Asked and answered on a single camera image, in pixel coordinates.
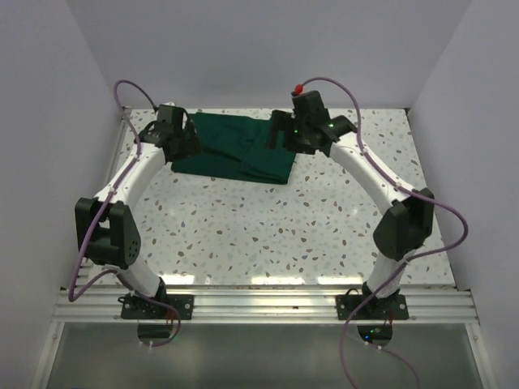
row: floor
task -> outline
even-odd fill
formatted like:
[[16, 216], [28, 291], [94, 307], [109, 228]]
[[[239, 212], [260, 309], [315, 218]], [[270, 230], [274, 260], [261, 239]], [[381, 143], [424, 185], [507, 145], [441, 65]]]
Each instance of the floor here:
[[[271, 110], [204, 112], [268, 119]], [[330, 114], [355, 122], [350, 109]], [[153, 119], [152, 110], [131, 112], [137, 130]], [[391, 169], [417, 188], [425, 186], [403, 109], [363, 110], [362, 127], [368, 145]], [[124, 131], [118, 166], [133, 143]], [[371, 235], [380, 217], [361, 186], [322, 153], [298, 155], [285, 186], [174, 173], [166, 165], [134, 213], [151, 269], [167, 284], [197, 285], [361, 284], [377, 255]], [[435, 220], [425, 248], [442, 245]], [[93, 267], [88, 277], [99, 271]], [[107, 276], [100, 284], [117, 280]], [[402, 284], [454, 285], [447, 255], [413, 263]]]

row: red cap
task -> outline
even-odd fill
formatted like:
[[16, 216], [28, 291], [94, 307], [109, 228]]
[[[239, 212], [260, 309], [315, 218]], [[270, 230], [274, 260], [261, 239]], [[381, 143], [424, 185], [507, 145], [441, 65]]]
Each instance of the red cap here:
[[301, 85], [300, 83], [298, 83], [298, 84], [295, 86], [295, 88], [294, 88], [294, 93], [295, 93], [296, 95], [300, 95], [301, 92], [302, 92], [302, 85]]

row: transparent panel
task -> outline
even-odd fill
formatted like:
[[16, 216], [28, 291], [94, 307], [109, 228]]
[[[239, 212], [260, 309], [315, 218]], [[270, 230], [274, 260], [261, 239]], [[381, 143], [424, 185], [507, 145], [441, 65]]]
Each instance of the transparent panel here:
[[[67, 324], [49, 388], [344, 388], [339, 326], [197, 325], [171, 344], [140, 345], [135, 324]], [[367, 348], [356, 328], [345, 355], [361, 388], [415, 388], [409, 369]], [[388, 348], [412, 363], [423, 388], [478, 389], [464, 325], [399, 325]]]

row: green towel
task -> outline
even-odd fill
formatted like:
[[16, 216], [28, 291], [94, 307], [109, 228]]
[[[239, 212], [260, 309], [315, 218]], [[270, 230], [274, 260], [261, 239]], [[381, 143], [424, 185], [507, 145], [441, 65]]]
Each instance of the green towel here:
[[214, 113], [195, 113], [191, 118], [204, 152], [174, 162], [174, 172], [271, 184], [288, 182], [295, 153], [281, 146], [282, 136], [275, 150], [265, 147], [272, 119]]

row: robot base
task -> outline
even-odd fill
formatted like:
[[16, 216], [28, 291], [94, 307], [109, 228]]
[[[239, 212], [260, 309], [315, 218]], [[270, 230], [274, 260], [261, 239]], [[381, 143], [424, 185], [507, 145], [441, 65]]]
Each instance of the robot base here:
[[[145, 300], [131, 296], [129, 293], [118, 299], [122, 303], [121, 318], [126, 320], [157, 320], [166, 319], [167, 310]], [[161, 302], [175, 308], [180, 314], [181, 320], [191, 320], [195, 298], [190, 294], [167, 294], [161, 298]], [[167, 324], [137, 325], [137, 336], [144, 339], [166, 339], [171, 334], [171, 326]]]
[[[371, 293], [366, 284], [362, 286], [362, 294], [351, 294], [355, 290], [357, 289], [350, 289], [346, 294], [335, 296], [339, 320], [346, 320]], [[353, 320], [408, 320], [409, 311], [405, 296], [398, 293], [399, 291], [387, 298], [374, 298], [353, 317]]]

